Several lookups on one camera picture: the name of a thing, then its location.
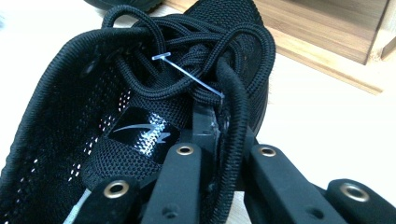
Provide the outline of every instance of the black sneaker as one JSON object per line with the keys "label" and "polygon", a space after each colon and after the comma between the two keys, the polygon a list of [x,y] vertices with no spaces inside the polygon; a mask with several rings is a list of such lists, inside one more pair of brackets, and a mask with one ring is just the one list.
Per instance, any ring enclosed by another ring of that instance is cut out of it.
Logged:
{"label": "black sneaker", "polygon": [[[139,22],[112,28],[125,14]],[[217,94],[151,60],[166,52]],[[274,60],[273,38],[250,0],[203,0],[163,18],[110,9],[103,29],[68,42],[40,79],[2,171],[0,222],[62,223],[101,182],[153,177],[192,128],[193,105],[212,108],[220,132],[200,222],[225,222],[245,136],[262,123]]]}
{"label": "black sneaker", "polygon": [[84,1],[102,10],[109,10],[112,7],[127,5],[131,7],[137,7],[143,11],[149,11],[150,9],[158,6],[163,0],[84,0]]}

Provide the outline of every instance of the shoe logo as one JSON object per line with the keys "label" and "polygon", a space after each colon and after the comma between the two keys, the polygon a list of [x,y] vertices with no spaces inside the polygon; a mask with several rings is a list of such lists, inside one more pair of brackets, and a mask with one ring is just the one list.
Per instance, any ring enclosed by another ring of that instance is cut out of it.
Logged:
{"label": "shoe logo", "polygon": [[129,129],[149,129],[148,132],[144,133],[142,136],[145,138],[149,138],[155,135],[158,135],[157,138],[157,143],[166,143],[163,141],[165,138],[169,137],[171,134],[170,133],[161,133],[161,130],[163,130],[164,126],[163,124],[135,124],[135,125],[128,125],[122,128],[119,128],[117,130],[114,130],[113,133],[123,131],[123,130],[129,130]]}

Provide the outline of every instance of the shoe tongue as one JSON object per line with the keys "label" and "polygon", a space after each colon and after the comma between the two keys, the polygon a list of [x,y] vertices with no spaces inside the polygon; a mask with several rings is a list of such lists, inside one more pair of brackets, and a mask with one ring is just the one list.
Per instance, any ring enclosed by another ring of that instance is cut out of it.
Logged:
{"label": "shoe tongue", "polygon": [[103,137],[81,169],[82,181],[89,190],[113,176],[130,176],[141,181],[161,170],[161,165],[133,146]]}
{"label": "shoe tongue", "polygon": [[251,0],[200,0],[185,14],[226,29],[242,22],[262,24],[260,13]]}

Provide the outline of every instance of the white surface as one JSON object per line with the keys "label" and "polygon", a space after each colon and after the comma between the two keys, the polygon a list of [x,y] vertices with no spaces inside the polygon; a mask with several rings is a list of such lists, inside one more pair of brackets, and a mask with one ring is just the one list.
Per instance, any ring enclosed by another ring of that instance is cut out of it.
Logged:
{"label": "white surface", "polygon": [[[0,30],[3,167],[24,109],[47,65],[67,40],[100,28],[103,13],[82,0],[2,0],[1,5],[5,18]],[[394,92],[373,96],[280,55],[270,90],[258,136],[261,143],[279,147],[320,187],[326,188],[333,179],[350,178],[396,205]],[[242,206],[238,197],[236,210]],[[246,220],[236,210],[233,215]]]}

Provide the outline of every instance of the black plastic bar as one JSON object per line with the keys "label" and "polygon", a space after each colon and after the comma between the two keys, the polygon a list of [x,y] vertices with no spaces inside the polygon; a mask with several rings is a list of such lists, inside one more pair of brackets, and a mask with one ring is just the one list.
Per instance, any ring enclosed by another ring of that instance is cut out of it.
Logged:
{"label": "black plastic bar", "polygon": [[140,208],[138,182],[132,177],[114,176],[92,191],[73,223],[131,223],[136,221]]}
{"label": "black plastic bar", "polygon": [[192,139],[189,142],[202,149],[201,186],[206,188],[216,172],[216,158],[219,139],[219,125],[212,106],[194,104],[192,117]]}
{"label": "black plastic bar", "polygon": [[142,224],[199,223],[201,162],[202,151],[195,144],[169,149]]}
{"label": "black plastic bar", "polygon": [[253,223],[346,223],[276,147],[253,147],[243,176]]}
{"label": "black plastic bar", "polygon": [[325,197],[348,223],[396,223],[395,207],[359,182],[334,180]]}

